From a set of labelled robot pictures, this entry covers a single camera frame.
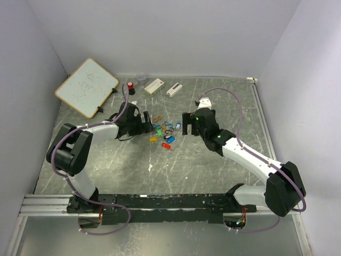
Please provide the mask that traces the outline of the red key tag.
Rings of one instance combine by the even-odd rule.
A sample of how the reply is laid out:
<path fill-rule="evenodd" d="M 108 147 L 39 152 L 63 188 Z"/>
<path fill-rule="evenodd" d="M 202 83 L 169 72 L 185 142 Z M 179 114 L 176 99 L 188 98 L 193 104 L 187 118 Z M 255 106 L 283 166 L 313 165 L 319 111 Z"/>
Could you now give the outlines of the red key tag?
<path fill-rule="evenodd" d="M 167 144 L 167 143 L 162 143 L 161 144 L 164 148 L 166 148 L 166 149 L 171 149 L 172 147 L 171 147 L 171 145 L 170 144 Z"/>

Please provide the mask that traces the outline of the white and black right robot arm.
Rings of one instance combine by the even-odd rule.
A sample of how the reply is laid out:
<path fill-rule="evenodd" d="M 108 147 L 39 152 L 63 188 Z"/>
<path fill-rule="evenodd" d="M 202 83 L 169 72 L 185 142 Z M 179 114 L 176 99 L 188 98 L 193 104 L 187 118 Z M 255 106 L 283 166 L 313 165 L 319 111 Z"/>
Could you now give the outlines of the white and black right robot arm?
<path fill-rule="evenodd" d="M 200 136 L 208 150 L 242 165 L 265 184 L 263 186 L 236 185 L 229 190 L 227 208 L 238 212 L 244 205 L 268 207 L 274 214 L 285 217 L 306 196 L 297 166 L 288 161 L 280 163 L 258 153 L 237 139 L 237 136 L 219 127 L 215 111 L 200 108 L 194 113 L 182 114 L 182 134 Z"/>

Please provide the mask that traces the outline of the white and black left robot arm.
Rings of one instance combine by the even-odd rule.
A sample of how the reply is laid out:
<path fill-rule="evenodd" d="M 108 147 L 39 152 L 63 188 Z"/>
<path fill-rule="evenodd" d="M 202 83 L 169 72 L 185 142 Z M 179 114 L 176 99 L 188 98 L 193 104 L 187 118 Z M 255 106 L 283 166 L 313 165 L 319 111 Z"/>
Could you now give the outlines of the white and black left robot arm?
<path fill-rule="evenodd" d="M 55 173 L 72 184 L 74 199 L 88 213 L 100 205 L 99 191 L 85 167 L 92 145 L 111 139 L 129 138 L 154 130 L 148 111 L 140 112 L 133 103 L 122 103 L 119 112 L 96 125 L 79 126 L 65 123 L 46 154 L 46 161 L 55 166 Z"/>

